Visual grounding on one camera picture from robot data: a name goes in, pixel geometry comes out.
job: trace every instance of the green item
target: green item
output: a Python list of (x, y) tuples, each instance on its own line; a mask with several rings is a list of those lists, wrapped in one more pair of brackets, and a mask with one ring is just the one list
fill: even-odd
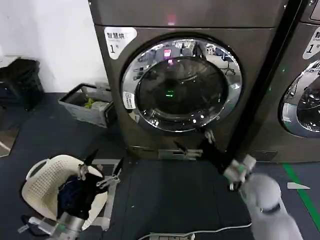
[(84, 107), (86, 109), (91, 109), (92, 104), (95, 102), (95, 100), (93, 100), (91, 97), (88, 98), (88, 101), (84, 104)]
[[(292, 180), (292, 182), (295, 182), (296, 184), (301, 183), (290, 164), (283, 164), (283, 168), (286, 171), (286, 174), (288, 174), (289, 178)], [(308, 210), (316, 228), (320, 231), (320, 215), (316, 207), (313, 205), (311, 199), (309, 198), (306, 190), (297, 189), (296, 191), (300, 195), (300, 198), (302, 199), (306, 209)]]

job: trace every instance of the front-load washer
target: front-load washer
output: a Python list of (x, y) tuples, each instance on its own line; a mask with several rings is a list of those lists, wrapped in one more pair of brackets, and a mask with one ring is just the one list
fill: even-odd
[(266, 162), (320, 161), (320, 1), (310, 1), (284, 53), (238, 155)]
[(199, 131), (212, 129), (224, 151), (286, 3), (90, 1), (128, 148), (166, 158), (164, 150), (178, 149), (176, 142), (195, 149), (203, 139)]

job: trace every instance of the green floor line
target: green floor line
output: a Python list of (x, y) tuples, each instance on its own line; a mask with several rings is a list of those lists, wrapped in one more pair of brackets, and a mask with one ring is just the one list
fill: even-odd
[[(295, 171), (291, 167), (291, 165), (283, 164), (283, 168), (285, 169), (286, 173), (288, 174), (288, 176), (290, 177), (292, 182), (294, 182), (296, 184), (302, 184), (300, 182), (298, 176), (296, 175)], [(305, 205), (306, 209), (308, 210), (316, 228), (320, 232), (320, 215), (317, 212), (317, 209), (313, 205), (313, 203), (312, 203), (310, 197), (308, 196), (308, 194), (306, 193), (305, 189), (297, 189), (297, 192), (298, 192), (300, 198), (302, 199), (303, 204)]]

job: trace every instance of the laundry basket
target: laundry basket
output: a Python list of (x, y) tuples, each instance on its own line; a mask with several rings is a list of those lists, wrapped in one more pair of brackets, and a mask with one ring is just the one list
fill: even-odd
[[(83, 161), (69, 155), (58, 155), (36, 163), (26, 175), (26, 183), (21, 191), (23, 199), (39, 214), (56, 221), (58, 188), (66, 182), (69, 176), (77, 175), (78, 166), (83, 163)], [(44, 165), (32, 175), (41, 164)], [(102, 174), (92, 166), (89, 166), (88, 170), (91, 174), (102, 177)], [(95, 196), (89, 211), (89, 218), (84, 222), (82, 230), (87, 229), (97, 218), (107, 201), (107, 197), (108, 192)]]

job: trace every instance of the glass door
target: glass door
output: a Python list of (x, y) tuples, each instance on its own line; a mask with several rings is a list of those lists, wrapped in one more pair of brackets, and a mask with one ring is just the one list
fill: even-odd
[(138, 123), (186, 132), (226, 117), (237, 104), (242, 74), (235, 57), (198, 38), (160, 42), (138, 54), (122, 78), (122, 99)]
[(294, 135), (320, 137), (320, 61), (311, 63), (283, 98), (282, 122)]

